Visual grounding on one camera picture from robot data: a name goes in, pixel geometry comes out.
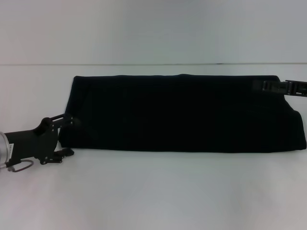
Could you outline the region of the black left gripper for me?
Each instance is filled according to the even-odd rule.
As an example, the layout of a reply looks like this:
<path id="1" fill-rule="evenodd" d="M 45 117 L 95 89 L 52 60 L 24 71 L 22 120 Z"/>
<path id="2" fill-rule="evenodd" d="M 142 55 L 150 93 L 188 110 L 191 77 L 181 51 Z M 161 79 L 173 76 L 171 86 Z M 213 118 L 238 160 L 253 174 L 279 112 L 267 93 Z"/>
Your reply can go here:
<path id="1" fill-rule="evenodd" d="M 79 128 L 81 122 L 69 114 L 45 117 L 38 127 L 26 131 L 5 133 L 9 144 L 13 144 L 7 165 L 16 165 L 23 159 L 34 157 L 42 165 L 62 163 L 65 157 L 74 155 L 72 149 L 55 151 L 58 142 L 58 129 L 67 127 Z"/>

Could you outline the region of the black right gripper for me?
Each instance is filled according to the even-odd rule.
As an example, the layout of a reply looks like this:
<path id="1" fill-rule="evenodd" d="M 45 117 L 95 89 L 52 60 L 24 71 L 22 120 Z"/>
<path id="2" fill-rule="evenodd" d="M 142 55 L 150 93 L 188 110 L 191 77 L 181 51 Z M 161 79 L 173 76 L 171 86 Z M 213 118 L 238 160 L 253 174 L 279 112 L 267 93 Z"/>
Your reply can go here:
<path id="1" fill-rule="evenodd" d="M 290 96 L 307 97 L 307 82 L 304 81 L 255 80 L 253 81 L 252 89 L 262 92 L 286 93 Z"/>

